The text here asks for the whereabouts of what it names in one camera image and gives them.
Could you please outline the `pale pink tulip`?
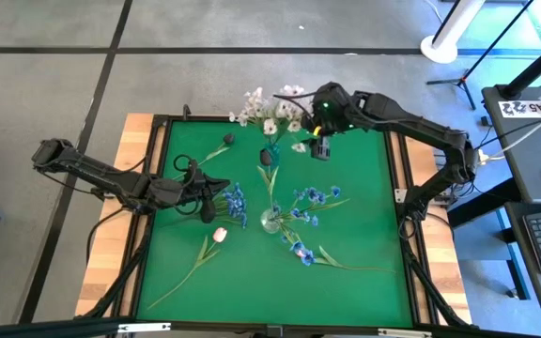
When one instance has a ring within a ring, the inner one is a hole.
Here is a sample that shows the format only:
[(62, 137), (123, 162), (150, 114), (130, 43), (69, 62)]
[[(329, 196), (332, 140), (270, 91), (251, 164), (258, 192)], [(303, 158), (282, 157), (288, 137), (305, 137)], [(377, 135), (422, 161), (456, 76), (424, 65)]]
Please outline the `pale pink tulip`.
[(191, 277), (192, 275), (205, 263), (207, 263), (212, 257), (214, 257), (220, 249), (218, 245), (223, 243), (226, 239), (228, 231), (224, 227), (218, 227), (211, 236), (205, 236), (200, 251), (193, 263), (192, 268), (189, 272), (183, 277), (183, 279), (168, 290), (165, 294), (157, 298), (147, 309), (150, 310), (161, 303), (163, 300), (167, 299), (173, 293), (175, 293), (179, 288), (181, 288)]

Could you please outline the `dark purple tulip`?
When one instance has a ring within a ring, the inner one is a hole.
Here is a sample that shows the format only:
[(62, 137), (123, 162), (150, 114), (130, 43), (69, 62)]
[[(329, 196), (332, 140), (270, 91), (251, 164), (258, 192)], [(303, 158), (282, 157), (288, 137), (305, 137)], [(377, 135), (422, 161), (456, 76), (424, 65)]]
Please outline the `dark purple tulip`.
[(274, 188), (276, 185), (276, 178), (278, 174), (279, 165), (274, 170), (271, 170), (270, 168), (271, 156), (269, 152), (267, 151), (266, 146), (264, 146), (260, 150), (259, 159), (260, 159), (260, 166), (258, 166), (257, 169), (260, 172), (265, 182), (265, 185), (267, 187), (267, 193), (269, 195), (269, 200), (270, 200), (270, 208), (280, 213), (280, 207), (278, 206), (277, 202), (274, 200)]
[(223, 142), (217, 147), (217, 149), (210, 152), (202, 161), (199, 161), (197, 163), (197, 166), (201, 167), (204, 163), (224, 153), (234, 144), (234, 142), (235, 142), (235, 135), (233, 133), (226, 134), (223, 137)]

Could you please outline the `white label with numbers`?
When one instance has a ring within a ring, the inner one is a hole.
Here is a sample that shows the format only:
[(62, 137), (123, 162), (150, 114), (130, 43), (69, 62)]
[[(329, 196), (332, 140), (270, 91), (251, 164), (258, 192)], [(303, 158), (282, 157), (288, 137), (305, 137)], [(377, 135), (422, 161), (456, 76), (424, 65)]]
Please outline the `white label with numbers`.
[(498, 106), (504, 118), (541, 118), (541, 100), (506, 100)]

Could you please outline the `silver frame bracket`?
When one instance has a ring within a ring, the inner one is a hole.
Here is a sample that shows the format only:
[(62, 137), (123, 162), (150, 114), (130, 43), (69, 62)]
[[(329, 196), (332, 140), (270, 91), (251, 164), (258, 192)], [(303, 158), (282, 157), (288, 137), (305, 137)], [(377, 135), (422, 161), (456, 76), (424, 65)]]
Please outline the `silver frame bracket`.
[(138, 332), (152, 332), (152, 331), (166, 331), (171, 330), (172, 325), (170, 323), (127, 323), (119, 324), (117, 327), (117, 333), (138, 333)]
[(390, 338), (433, 338), (430, 331), (378, 328), (378, 336)]

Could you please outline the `green table mat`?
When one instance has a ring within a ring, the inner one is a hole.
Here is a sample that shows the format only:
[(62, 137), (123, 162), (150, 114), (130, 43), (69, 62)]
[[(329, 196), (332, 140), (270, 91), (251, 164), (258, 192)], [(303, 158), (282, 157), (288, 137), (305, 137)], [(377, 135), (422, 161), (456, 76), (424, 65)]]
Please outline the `green table mat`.
[(174, 210), (156, 215), (139, 299), (144, 320), (231, 322), (328, 326), (401, 327), (411, 325), (409, 292), (386, 147), (376, 131), (351, 131), (331, 139), (328, 161), (293, 150), (296, 136), (283, 137), (274, 200), (287, 210), (294, 191), (314, 187), (341, 189), (345, 203), (320, 211), (319, 226), (294, 222), (307, 247), (321, 246), (350, 267), (392, 269), (346, 270), (324, 265), (306, 267), (276, 234), (260, 222), (271, 206), (258, 172), (264, 144), (259, 130), (224, 122), (177, 122), (169, 137), (164, 173), (175, 177), (176, 156), (202, 161), (233, 133), (234, 144), (203, 164), (206, 174), (239, 183), (247, 201), (245, 229), (227, 226), (220, 251), (175, 293), (154, 308), (192, 268), (205, 236), (222, 222), (204, 224)]

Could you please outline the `black tripod stand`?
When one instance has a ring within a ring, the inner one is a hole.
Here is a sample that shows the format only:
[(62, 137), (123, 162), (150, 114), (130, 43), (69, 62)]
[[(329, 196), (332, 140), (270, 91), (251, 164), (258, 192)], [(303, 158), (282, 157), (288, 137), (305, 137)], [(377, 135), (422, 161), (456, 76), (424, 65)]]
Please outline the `black tripod stand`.
[(502, 38), (505, 36), (505, 34), (512, 28), (512, 26), (518, 21), (518, 19), (521, 17), (521, 15), (529, 8), (529, 6), (533, 3), (534, 0), (518, 0), (523, 1), (524, 5), (521, 8), (521, 10), (511, 19), (511, 21), (504, 27), (502, 32), (488, 45), (488, 47), (481, 53), (479, 58), (475, 61), (475, 63), (469, 68), (466, 69), (462, 75), (460, 75), (458, 78), (454, 79), (442, 79), (442, 80), (430, 80), (427, 81), (426, 85), (453, 85), (454, 87), (461, 89), (466, 97), (467, 100), (471, 106), (472, 110), (476, 109), (476, 104), (474, 102), (474, 99), (472, 97), (471, 91), (469, 89), (469, 86), (467, 85), (467, 82), (469, 80), (469, 77), (471, 74), (477, 69), (479, 64), (492, 52), (492, 50), (496, 47), (496, 45), (502, 40)]

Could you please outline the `clear textured glass vase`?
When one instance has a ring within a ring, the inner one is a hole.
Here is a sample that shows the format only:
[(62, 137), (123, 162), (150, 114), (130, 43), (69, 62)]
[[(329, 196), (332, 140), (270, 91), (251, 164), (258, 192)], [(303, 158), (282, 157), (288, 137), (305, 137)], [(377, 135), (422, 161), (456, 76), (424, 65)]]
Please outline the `clear textured glass vase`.
[(275, 234), (280, 230), (282, 219), (279, 212), (269, 208), (262, 212), (260, 222), (267, 233)]

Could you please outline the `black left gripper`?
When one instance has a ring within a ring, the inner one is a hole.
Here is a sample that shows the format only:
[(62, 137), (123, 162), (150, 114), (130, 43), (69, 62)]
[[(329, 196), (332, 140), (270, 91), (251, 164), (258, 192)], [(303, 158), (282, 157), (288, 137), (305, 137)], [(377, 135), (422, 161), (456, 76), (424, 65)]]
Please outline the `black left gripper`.
[[(184, 206), (195, 202), (200, 207), (199, 215), (203, 223), (211, 223), (216, 214), (212, 199), (230, 184), (229, 179), (213, 178), (201, 169), (187, 169), (182, 181), (159, 178), (150, 183), (150, 196), (158, 208)], [(177, 209), (188, 215), (189, 211)]]

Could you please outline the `grey desk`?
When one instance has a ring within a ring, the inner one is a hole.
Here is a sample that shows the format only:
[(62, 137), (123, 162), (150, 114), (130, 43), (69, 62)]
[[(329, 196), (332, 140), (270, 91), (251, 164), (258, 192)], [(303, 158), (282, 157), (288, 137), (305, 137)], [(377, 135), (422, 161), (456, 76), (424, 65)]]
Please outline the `grey desk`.
[[(529, 123), (541, 123), (541, 118), (504, 118), (498, 102), (506, 101), (495, 87), (482, 90), (487, 111), (503, 147), (511, 148), (504, 156), (513, 177), (507, 181), (518, 195), (510, 197), (504, 209), (512, 225), (533, 289), (541, 306), (541, 271), (523, 222), (526, 215), (541, 212), (541, 128), (523, 140)], [(518, 100), (541, 100), (541, 87), (528, 87)]]

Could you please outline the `blue desk leg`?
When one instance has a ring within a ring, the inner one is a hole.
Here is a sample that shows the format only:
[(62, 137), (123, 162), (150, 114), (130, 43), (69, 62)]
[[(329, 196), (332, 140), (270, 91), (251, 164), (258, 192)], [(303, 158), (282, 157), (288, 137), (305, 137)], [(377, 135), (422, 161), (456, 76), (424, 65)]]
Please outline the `blue desk leg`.
[(503, 207), (498, 209), (496, 214), (501, 228), (498, 237), (501, 239), (501, 241), (505, 243), (506, 249), (509, 253), (509, 258), (506, 260), (506, 265), (508, 267), (514, 285), (513, 288), (505, 292), (505, 295), (511, 299), (530, 300), (531, 295), (527, 283), (523, 278), (521, 265), (516, 257), (515, 250), (513, 248), (513, 244), (515, 244), (517, 240), (514, 235), (512, 225)]

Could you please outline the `white pole with round base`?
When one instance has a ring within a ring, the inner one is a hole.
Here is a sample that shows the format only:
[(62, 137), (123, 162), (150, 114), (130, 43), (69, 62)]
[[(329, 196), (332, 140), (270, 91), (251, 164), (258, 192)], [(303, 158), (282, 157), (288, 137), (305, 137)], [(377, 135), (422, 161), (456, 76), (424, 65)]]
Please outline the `white pole with round base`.
[(486, 0), (455, 0), (437, 33), (420, 44), (422, 54), (439, 64), (450, 64), (458, 55), (457, 43)]

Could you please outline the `black table frame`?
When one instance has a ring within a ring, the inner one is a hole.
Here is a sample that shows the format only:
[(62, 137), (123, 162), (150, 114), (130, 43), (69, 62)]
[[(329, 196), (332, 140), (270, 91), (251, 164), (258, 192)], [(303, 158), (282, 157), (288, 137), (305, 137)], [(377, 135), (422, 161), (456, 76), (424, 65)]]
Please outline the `black table frame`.
[[(365, 131), (374, 130), (386, 134), (394, 132), (446, 152), (446, 167), (423, 185), (408, 188), (406, 196), (397, 203), (399, 231), (403, 230), (405, 223), (410, 222), (411, 234), (416, 237), (421, 222), (426, 218), (430, 201), (452, 184), (466, 183), (473, 176), (473, 170), (465, 167), (469, 163), (466, 157), (473, 153), (473, 149), (468, 143), (468, 135), (463, 131), (453, 131), (403, 110), (397, 112), (386, 110), (378, 115), (368, 116), (357, 109), (352, 109), (347, 111), (347, 117), (350, 123), (349, 131), (361, 128)], [(109, 307), (116, 306), (122, 300), (126, 282), (133, 271), (145, 266), (155, 217), (147, 216), (147, 222), (143, 226), (139, 224), (140, 219), (141, 217), (135, 213), (131, 215), (123, 263), (120, 265), (118, 276), (94, 307), (78, 315), (78, 318), (103, 317)]]

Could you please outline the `black desk stand pole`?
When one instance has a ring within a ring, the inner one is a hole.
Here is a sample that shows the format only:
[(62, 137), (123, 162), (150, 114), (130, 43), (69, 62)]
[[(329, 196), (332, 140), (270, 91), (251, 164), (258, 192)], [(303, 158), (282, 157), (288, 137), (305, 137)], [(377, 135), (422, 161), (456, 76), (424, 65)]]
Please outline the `black desk stand pole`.
[(498, 89), (500, 96), (507, 100), (518, 99), (521, 95), (521, 92), (530, 86), (536, 79), (541, 76), (541, 55), (535, 59), (532, 64), (520, 73), (513, 81), (509, 84), (500, 85), (498, 84), (496, 88)]

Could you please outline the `black aluminium frame beam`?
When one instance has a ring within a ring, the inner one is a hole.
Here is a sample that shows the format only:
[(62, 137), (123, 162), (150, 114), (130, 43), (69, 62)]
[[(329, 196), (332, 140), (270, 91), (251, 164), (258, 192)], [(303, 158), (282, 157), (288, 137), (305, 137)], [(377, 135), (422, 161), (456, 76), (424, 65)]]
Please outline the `black aluminium frame beam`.
[[(164, 321), (138, 321), (130, 317), (78, 318), (72, 320), (48, 321), (39, 323), (10, 324), (0, 326), (0, 338), (91, 338), (109, 335), (132, 335), (136, 333), (117, 333), (119, 324), (162, 323)], [(197, 323), (165, 322), (172, 325), (166, 331), (222, 331), (249, 332), (267, 338), (288, 338), (306, 335), (371, 335), (378, 336), (378, 328), (383, 327), (339, 327), (309, 325), (267, 325), (235, 323)], [(433, 338), (541, 338), (541, 335), (528, 335), (493, 330), (457, 328), (419, 324), (411, 329), (430, 331)]]

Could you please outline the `blue flower bunch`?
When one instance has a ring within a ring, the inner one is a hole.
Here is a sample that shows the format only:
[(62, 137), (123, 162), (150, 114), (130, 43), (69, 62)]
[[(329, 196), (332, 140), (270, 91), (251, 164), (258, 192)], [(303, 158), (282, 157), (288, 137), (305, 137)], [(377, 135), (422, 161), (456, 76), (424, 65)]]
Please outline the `blue flower bunch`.
[(279, 230), (281, 240), (289, 246), (288, 250), (291, 253), (294, 254), (296, 249), (306, 248), (312, 250), (316, 256), (320, 256), (318, 249), (315, 251), (306, 246), (298, 231), (291, 224), (302, 222), (305, 225), (312, 225), (313, 227), (319, 226), (319, 217), (317, 214), (320, 211), (338, 207), (345, 203), (345, 200), (339, 201), (340, 194), (341, 189), (336, 186), (331, 187), (329, 192), (323, 192), (314, 187), (309, 187), (301, 191), (294, 191), (294, 201), (287, 210), (282, 210), (281, 206), (277, 203), (280, 207), (280, 217), (282, 219)]
[(247, 227), (247, 201), (239, 183), (227, 187), (212, 199), (216, 214), (214, 221)]

